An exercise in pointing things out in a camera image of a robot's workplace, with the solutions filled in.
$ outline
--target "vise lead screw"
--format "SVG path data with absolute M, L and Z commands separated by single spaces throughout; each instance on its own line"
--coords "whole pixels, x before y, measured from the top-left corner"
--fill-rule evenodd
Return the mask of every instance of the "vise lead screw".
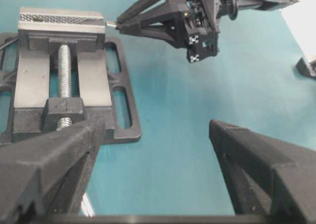
M 60 46 L 58 50 L 58 97 L 71 97 L 71 56 L 67 45 Z M 57 131 L 72 124 L 70 118 L 61 118 L 57 122 Z

